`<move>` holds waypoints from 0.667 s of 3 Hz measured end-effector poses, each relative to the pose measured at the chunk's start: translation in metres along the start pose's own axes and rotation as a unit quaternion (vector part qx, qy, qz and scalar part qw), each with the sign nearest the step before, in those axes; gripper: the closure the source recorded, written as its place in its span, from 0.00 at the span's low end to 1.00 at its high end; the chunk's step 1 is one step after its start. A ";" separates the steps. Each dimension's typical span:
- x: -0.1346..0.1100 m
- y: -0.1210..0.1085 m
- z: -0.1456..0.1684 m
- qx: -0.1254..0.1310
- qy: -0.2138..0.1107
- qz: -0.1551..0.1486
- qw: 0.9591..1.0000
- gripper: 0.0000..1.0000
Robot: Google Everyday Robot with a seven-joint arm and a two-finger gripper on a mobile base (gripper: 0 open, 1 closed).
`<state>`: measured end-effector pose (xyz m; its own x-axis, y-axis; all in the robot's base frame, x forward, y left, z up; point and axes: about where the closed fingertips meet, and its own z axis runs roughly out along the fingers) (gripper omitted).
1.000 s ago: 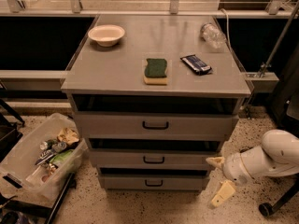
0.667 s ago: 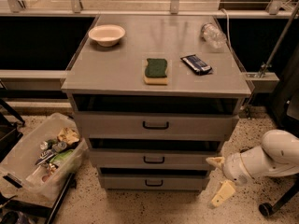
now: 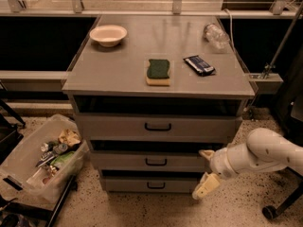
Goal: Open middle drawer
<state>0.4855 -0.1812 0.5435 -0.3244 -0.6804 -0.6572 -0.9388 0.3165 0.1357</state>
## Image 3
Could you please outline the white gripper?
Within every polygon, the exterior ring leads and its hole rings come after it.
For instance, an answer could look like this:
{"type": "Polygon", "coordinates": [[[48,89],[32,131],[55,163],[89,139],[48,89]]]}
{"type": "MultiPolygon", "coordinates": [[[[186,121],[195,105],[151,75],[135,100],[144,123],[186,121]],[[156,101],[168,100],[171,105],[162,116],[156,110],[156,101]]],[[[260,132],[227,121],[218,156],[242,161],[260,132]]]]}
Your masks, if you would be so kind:
{"type": "Polygon", "coordinates": [[[205,173],[192,192],[194,200],[200,200],[218,188],[221,179],[235,178],[245,170],[246,146],[239,144],[233,147],[222,148],[214,151],[201,149],[199,154],[210,161],[210,168],[214,173],[205,173]]]}

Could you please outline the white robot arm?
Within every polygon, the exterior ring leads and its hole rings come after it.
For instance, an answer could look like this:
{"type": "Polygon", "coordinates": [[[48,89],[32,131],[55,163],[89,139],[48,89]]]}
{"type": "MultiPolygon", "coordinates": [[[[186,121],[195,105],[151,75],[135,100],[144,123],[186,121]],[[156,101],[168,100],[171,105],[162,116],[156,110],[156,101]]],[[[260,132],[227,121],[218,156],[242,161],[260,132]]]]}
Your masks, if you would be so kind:
{"type": "Polygon", "coordinates": [[[202,149],[199,153],[209,162],[210,173],[205,173],[193,190],[194,200],[243,172],[274,172],[289,167],[303,174],[303,148],[265,128],[250,131],[244,143],[216,151],[202,149]]]}

